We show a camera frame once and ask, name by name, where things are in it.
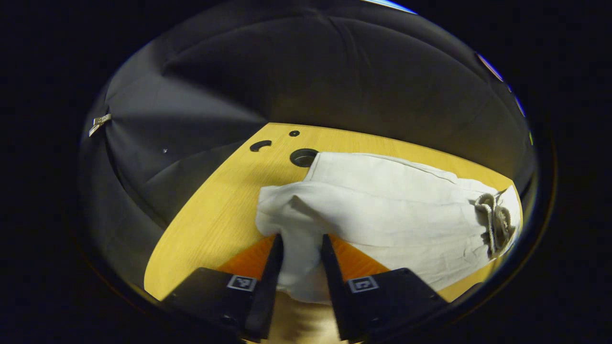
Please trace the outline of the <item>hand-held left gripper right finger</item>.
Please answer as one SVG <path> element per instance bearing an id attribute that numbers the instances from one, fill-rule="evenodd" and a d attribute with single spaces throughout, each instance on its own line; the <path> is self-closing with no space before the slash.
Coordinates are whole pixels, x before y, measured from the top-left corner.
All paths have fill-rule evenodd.
<path id="1" fill-rule="evenodd" d="M 411 270 L 389 270 L 334 235 L 323 235 L 321 261 L 343 341 L 399 342 L 449 306 Z"/>

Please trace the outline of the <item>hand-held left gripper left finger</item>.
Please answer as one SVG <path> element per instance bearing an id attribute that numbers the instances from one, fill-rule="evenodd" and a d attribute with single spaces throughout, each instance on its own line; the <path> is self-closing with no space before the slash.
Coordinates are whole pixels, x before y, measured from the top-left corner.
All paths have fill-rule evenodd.
<path id="1" fill-rule="evenodd" d="M 269 337 L 278 276 L 284 260 L 281 235 L 267 237 L 221 267 L 200 267 L 162 299 L 174 316 L 232 341 L 260 342 Z"/>

